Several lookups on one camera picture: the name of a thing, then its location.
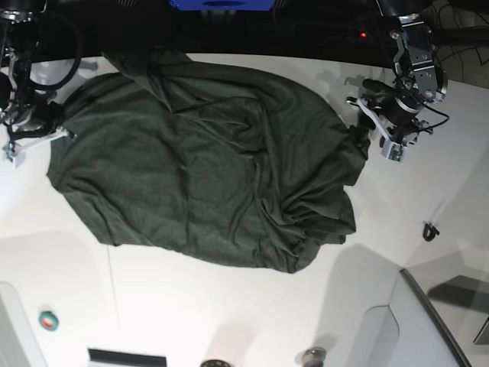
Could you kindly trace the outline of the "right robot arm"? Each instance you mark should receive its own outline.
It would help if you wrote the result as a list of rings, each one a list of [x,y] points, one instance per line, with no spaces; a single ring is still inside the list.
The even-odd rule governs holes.
[[[32,63],[41,49],[47,26],[64,23],[74,36],[74,61],[59,82],[40,84],[31,79]],[[10,161],[44,142],[73,138],[60,122],[63,107],[57,91],[75,76],[83,57],[84,40],[79,27],[66,16],[50,11],[47,1],[1,2],[1,125],[8,142],[3,147]]]

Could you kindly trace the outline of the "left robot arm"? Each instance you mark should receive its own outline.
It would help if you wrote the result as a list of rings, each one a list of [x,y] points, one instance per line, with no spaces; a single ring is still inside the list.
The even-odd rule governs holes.
[[[448,80],[445,71],[436,66],[432,29],[422,17],[431,5],[431,1],[374,3],[381,17],[397,23],[390,30],[390,38],[397,45],[397,52],[390,58],[394,82],[388,86],[365,79],[362,86],[367,92],[345,100],[378,129],[382,155],[391,161],[402,161],[421,133],[432,134],[450,119],[433,107],[444,101]]]

